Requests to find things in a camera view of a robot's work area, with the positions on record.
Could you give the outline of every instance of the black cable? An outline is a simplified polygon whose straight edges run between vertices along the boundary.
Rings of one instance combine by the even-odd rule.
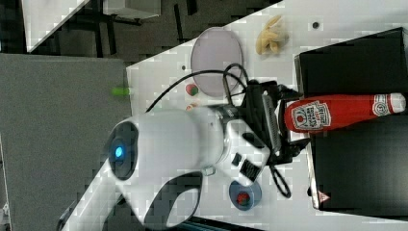
[[[234,78],[235,80],[238,81],[238,83],[244,88],[246,89],[246,86],[243,84],[243,82],[241,81],[240,78],[238,78],[235,74],[226,72],[224,70],[201,70],[201,71],[197,71],[194,73],[191,73],[189,75],[184,76],[183,78],[179,79],[177,82],[175,82],[174,84],[172,84],[170,87],[168,87],[165,91],[163,91],[163,93],[161,93],[159,95],[159,97],[156,98],[156,100],[152,103],[152,105],[150,105],[150,107],[146,110],[146,112],[150,112],[154,106],[156,106],[156,104],[170,91],[172,90],[174,87],[176,87],[177,85],[179,85],[181,82],[185,81],[186,79],[189,79],[193,76],[196,75],[200,75],[200,74],[208,74],[208,73],[213,73],[213,74],[226,74],[228,76],[231,76],[232,78]]]
[[[234,107],[234,103],[232,102],[231,91],[228,87],[228,79],[226,77],[225,71],[222,74],[222,85],[224,86],[224,91],[227,93],[228,104]]]
[[[239,93],[231,94],[231,96],[237,96],[237,95],[240,95],[240,94],[243,94],[243,93],[245,93],[245,91],[241,91]]]
[[[270,169],[270,173],[272,173],[273,181],[275,182],[275,185],[276,185],[276,188],[278,188],[278,191],[286,198],[291,198],[292,196],[291,189],[289,189],[288,183],[286,183],[285,179],[282,177],[278,169],[276,169],[275,166],[273,165],[269,165],[269,169]],[[285,187],[285,192],[282,190],[280,184],[278,183],[277,178],[281,180],[283,186]]]
[[[228,73],[228,70],[230,70],[232,67],[235,67],[235,66],[237,66],[240,69],[240,71],[242,71],[243,77],[245,78],[245,81],[248,84],[248,82],[249,82],[248,73],[246,73],[245,68],[243,68],[243,66],[241,64],[229,64],[225,68],[224,72]]]

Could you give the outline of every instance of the blue bowl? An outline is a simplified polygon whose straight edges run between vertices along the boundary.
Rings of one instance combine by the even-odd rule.
[[[240,193],[248,193],[249,202],[247,205],[240,205],[237,201],[237,197]],[[229,189],[230,199],[234,206],[242,211],[247,211],[255,207],[262,198],[261,187],[258,182],[254,182],[251,186],[245,187],[240,185],[237,181],[234,181],[230,185]]]

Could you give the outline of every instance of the green object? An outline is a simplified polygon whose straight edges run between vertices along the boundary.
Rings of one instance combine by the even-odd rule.
[[[198,94],[198,87],[194,87],[191,89],[191,96],[195,96],[196,94]]]
[[[112,89],[112,95],[115,95],[115,96],[126,96],[129,94],[130,94],[129,88],[113,88]]]

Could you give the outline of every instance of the red ketchup bottle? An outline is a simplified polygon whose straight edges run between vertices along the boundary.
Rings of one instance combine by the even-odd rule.
[[[286,109],[284,117],[291,131],[318,133],[378,116],[401,113],[405,106],[405,97],[401,93],[333,94],[296,101]]]

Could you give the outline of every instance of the white plate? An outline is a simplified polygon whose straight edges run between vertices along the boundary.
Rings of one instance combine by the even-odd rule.
[[[220,27],[204,31],[196,40],[191,52],[192,72],[208,69],[224,70],[229,64],[242,64],[242,50],[234,33]],[[240,77],[241,71],[231,68],[231,73]],[[232,90],[238,82],[228,77],[228,86]],[[194,76],[200,90],[212,97],[225,94],[222,74],[201,74]]]

